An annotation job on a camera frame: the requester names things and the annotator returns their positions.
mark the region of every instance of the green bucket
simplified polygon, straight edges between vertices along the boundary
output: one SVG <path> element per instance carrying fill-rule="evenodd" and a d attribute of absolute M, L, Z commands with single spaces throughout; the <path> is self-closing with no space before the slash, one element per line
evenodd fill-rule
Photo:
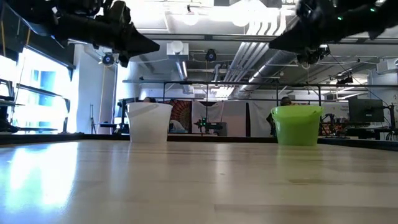
<path fill-rule="evenodd" d="M 271 110 L 278 143 L 283 146 L 316 146 L 321 106 L 279 106 Z"/>

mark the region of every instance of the white bucket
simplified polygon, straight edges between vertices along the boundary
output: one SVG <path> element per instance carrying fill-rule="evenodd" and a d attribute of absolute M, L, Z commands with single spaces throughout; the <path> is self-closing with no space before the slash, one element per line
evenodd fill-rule
<path fill-rule="evenodd" d="M 167 142 L 173 106 L 162 103 L 129 103 L 130 141 L 134 143 Z"/>

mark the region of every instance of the computer monitor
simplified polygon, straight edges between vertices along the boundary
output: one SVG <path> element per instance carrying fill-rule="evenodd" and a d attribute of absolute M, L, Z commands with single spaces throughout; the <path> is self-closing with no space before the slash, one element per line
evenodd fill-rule
<path fill-rule="evenodd" d="M 384 122 L 384 107 L 381 100 L 349 99 L 350 123 Z"/>

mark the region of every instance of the wooden table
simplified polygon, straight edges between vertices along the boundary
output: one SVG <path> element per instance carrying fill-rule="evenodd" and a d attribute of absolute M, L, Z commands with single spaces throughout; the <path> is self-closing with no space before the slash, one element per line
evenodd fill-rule
<path fill-rule="evenodd" d="M 398 154 L 80 141 L 0 148 L 0 223 L 397 223 Z"/>

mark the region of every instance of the plastic bucket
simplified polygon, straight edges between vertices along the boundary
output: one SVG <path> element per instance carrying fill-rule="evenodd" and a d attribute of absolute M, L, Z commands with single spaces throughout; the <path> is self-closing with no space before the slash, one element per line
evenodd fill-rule
<path fill-rule="evenodd" d="M 161 103 L 129 103 L 130 141 L 134 143 L 167 142 L 173 106 Z"/>
<path fill-rule="evenodd" d="M 275 121 L 278 144 L 283 146 L 316 146 L 320 106 L 279 106 L 271 110 Z"/>

